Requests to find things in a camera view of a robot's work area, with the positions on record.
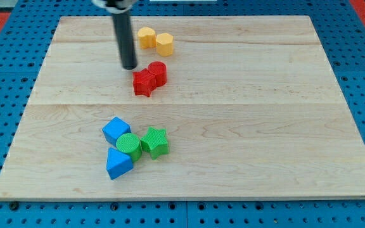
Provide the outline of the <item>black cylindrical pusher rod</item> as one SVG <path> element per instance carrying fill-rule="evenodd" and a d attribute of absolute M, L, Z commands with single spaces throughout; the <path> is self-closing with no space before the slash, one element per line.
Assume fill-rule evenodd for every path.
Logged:
<path fill-rule="evenodd" d="M 119 14 L 112 14 L 112 22 L 122 68 L 125 70 L 135 69 L 138 62 L 136 58 L 130 13 L 125 11 Z"/>

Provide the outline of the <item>silver robot tool mount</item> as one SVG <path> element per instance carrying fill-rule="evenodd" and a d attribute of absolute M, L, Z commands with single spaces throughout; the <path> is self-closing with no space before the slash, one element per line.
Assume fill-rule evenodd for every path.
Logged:
<path fill-rule="evenodd" d="M 92 3 L 109 13 L 125 13 L 129 11 L 137 0 L 92 0 Z"/>

